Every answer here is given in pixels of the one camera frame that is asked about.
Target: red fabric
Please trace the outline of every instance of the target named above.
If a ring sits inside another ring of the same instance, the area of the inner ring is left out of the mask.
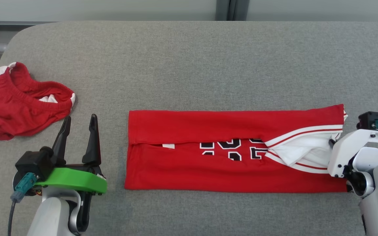
[[[250,148],[304,127],[343,125],[343,105],[307,111],[152,111],[129,112],[127,189],[185,189],[225,192],[338,192],[346,181],[280,164]],[[215,143],[203,155],[201,142],[240,139],[240,161]],[[162,144],[175,144],[174,149]]]
[[[4,69],[0,75],[0,140],[32,136],[71,112],[73,92],[68,87],[33,80],[19,62],[0,68]],[[50,94],[58,103],[39,101]]]

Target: wall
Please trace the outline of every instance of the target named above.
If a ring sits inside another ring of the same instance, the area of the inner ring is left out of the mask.
[[[378,0],[250,0],[248,21],[378,21]]]
[[[0,0],[0,21],[213,21],[216,0]]]

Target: green gripper part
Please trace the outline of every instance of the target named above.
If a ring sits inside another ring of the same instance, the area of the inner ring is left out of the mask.
[[[106,193],[108,188],[105,179],[90,172],[73,170],[66,167],[55,168],[46,181],[38,181],[35,185],[47,185],[101,194]]]

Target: connector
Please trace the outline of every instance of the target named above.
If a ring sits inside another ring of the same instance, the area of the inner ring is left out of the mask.
[[[10,199],[13,202],[20,203],[21,200],[24,198],[25,194],[29,189],[31,189],[34,184],[36,183],[37,178],[36,176],[28,172],[25,176],[21,179],[21,181],[15,187],[14,193],[11,195]]]

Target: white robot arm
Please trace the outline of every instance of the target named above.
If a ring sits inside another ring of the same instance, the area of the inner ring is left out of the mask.
[[[42,196],[27,236],[79,236],[87,230],[91,199],[107,190],[100,169],[97,116],[91,116],[89,142],[81,164],[68,165],[64,158],[70,126],[71,117],[67,116],[52,148],[26,151],[15,164],[8,236],[15,204],[25,195]]]
[[[333,145],[328,171],[333,177],[346,178],[359,203],[366,235],[378,236],[378,112],[359,116],[358,130],[348,133]]]

